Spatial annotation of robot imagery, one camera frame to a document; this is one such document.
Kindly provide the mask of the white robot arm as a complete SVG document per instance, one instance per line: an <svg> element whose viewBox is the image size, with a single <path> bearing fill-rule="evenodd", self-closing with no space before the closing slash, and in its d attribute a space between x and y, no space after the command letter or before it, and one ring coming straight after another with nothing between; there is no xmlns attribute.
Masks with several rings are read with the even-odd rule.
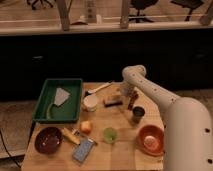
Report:
<svg viewBox="0 0 213 171"><path fill-rule="evenodd" d="M120 91L128 97L137 88L155 102L164 125L163 171L213 171L213 125L208 109L145 78L143 65L122 70Z"/></svg>

